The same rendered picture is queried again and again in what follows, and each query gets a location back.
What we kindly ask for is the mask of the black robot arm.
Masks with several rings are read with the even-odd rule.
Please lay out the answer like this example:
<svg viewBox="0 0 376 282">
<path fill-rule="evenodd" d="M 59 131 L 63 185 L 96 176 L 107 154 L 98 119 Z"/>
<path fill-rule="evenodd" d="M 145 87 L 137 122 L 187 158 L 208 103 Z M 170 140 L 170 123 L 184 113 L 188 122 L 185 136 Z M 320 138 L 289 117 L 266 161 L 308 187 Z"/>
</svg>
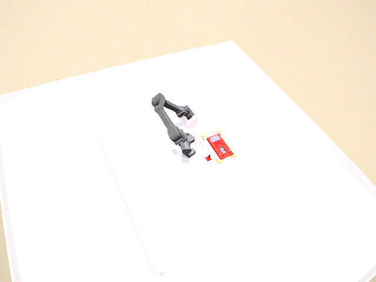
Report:
<svg viewBox="0 0 376 282">
<path fill-rule="evenodd" d="M 181 118 L 185 116 L 188 120 L 190 120 L 190 118 L 194 115 L 193 111 L 187 105 L 177 106 L 176 104 L 167 100 L 164 94 L 160 92 L 151 98 L 151 105 L 166 126 L 167 134 L 172 142 L 175 145 L 180 145 L 183 154 L 190 153 L 192 151 L 190 144 L 195 141 L 195 137 L 189 133 L 185 133 L 183 129 L 179 129 L 176 125 L 174 125 L 164 110 L 164 107 L 176 112 L 177 117 Z M 178 141 L 176 141 L 177 139 Z"/>
</svg>

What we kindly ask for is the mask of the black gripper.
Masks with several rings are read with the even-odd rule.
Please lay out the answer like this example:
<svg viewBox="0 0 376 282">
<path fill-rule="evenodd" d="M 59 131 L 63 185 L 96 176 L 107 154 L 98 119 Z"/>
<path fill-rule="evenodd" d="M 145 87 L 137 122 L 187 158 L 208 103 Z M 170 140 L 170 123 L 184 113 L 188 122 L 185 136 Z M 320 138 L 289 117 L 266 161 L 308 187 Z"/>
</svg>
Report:
<svg viewBox="0 0 376 282">
<path fill-rule="evenodd" d="M 190 158 L 190 157 L 192 157 L 193 155 L 195 155 L 196 154 L 196 151 L 193 149 L 193 148 L 191 148 L 191 152 L 190 153 L 188 153 L 188 154 L 185 154 L 188 158 Z"/>
</svg>

